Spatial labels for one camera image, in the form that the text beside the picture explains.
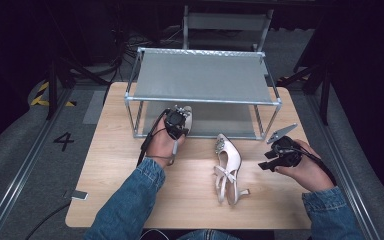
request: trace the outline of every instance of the white high heel shoe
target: white high heel shoe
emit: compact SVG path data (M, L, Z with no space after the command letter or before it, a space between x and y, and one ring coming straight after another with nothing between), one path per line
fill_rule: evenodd
M249 189L239 191L237 187L238 171L242 163L241 156L236 147L222 133L217 136L215 150L220 160L220 165L214 167L217 175L218 201L223 202L227 192L228 203L234 205L239 201L240 196L250 194Z
M185 136L187 136L190 131L192 130L192 107L191 106L185 106L183 107L183 109L186 110L187 112L187 117L186 117L186 121L185 121L185 129L187 129L187 132L185 133Z

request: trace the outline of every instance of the denim jacket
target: denim jacket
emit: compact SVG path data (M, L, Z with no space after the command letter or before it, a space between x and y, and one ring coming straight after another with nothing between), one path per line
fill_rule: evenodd
M140 239L142 228L165 181L164 170L145 158L122 186L99 210L84 239ZM338 187L304 193L304 206L311 219L312 239L364 239L354 215ZM238 239L215 230L198 230L180 239Z

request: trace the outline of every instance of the black cable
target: black cable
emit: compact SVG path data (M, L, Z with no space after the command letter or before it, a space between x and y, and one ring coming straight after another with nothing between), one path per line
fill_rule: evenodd
M127 62L127 63L130 65L130 68L133 69L133 63L131 63L130 61L128 61L128 60L125 58L125 56L123 56L123 60L124 60L124 62Z
M121 61L117 61L117 62L119 62L117 65L113 65L110 68L99 71L99 72L94 72L93 74L96 76L104 76L104 75L107 75L109 73L112 73L121 65ZM85 75L83 75L81 73L70 72L70 75L75 77L75 78L78 78L78 79L86 79L87 78Z
M300 149L296 149L294 147L291 147L291 148L280 148L280 149L288 149L288 150L293 150L293 151L296 151L296 152L299 152L301 154L304 154L305 156L309 157L310 159L312 160L316 160L316 161L321 161L320 158L316 157L315 155L311 154L309 151L307 151L307 149L303 148L302 150Z
M123 75L121 75L121 66L120 67L118 67L118 75L120 76L120 82L124 82L123 81Z
M160 130L156 131L155 134L152 134L152 137L154 137L155 135L157 135L157 133L161 132L162 130L165 130L166 128L161 128Z
M30 237L36 232L36 230L37 230L40 226L42 226L42 224L43 224L44 222L46 222L49 218L51 218L52 216L54 216L55 214L57 214L58 212L60 212L60 211L63 210L64 208L70 206L70 203L71 203L71 201L68 202L68 203L66 203L66 204L64 204L63 206L59 207L57 210L53 211L53 212L50 213L48 216L46 216L42 221L40 221L40 223L38 223L38 224L36 225L36 227L33 228L33 230L29 233L29 235L27 235L26 240L30 239Z
M146 150L148 149L148 146L149 144L151 143L151 140L152 138L154 137L155 134L154 131L155 131L155 128L157 128L157 125L158 123L160 122L161 118L167 114L168 112L170 112L170 108L167 108L165 109L161 114L160 116L158 116L157 120L154 122L154 125L152 126L151 128L151 131L149 131L148 135L146 135L146 138L145 138L145 141L143 141L140 149L141 149L141 152L139 154L139 158L138 158L138 163L136 164L136 166L139 166L139 164L142 163L142 160L143 160L143 157L145 156L145 152Z

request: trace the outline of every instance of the metal shelf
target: metal shelf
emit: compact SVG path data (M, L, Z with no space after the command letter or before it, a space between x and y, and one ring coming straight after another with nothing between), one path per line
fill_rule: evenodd
M273 100L269 93L264 76L264 57L263 52L139 48L125 94L134 136L146 135L138 132L138 125L144 102L152 102L152 107L147 108L148 119L158 116L158 112L164 110L164 106L168 103L173 104L171 107L174 104L198 107L197 113L201 112L201 114L197 115L194 111L193 117L194 122L199 119L201 127L198 129L193 127L190 137L216 137L217 134L209 131L204 125L216 126L217 121L221 120L216 116L231 116L231 119L224 119L229 122L229 124L223 124L226 128L218 131L231 132L231 138L264 139L282 105L271 76L269 78L272 81L276 99ZM136 91L130 94L130 87L137 73ZM135 123L130 110L131 101L140 102ZM274 107L273 116L266 130L263 129L258 105ZM254 106L254 116L260 128L258 134L255 134L252 127L249 106ZM211 113L202 109L207 107L211 107ZM241 124L235 124L235 122L243 123L244 121L248 122L249 127L244 128Z

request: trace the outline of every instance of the black backdrop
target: black backdrop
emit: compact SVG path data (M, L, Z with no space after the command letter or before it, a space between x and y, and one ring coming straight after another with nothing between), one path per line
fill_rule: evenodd
M0 134L29 110L53 57L82 66L117 55L114 11L96 0L0 0Z
M299 66L330 66L332 85L384 185L384 1L349 3L350 9L325 15Z

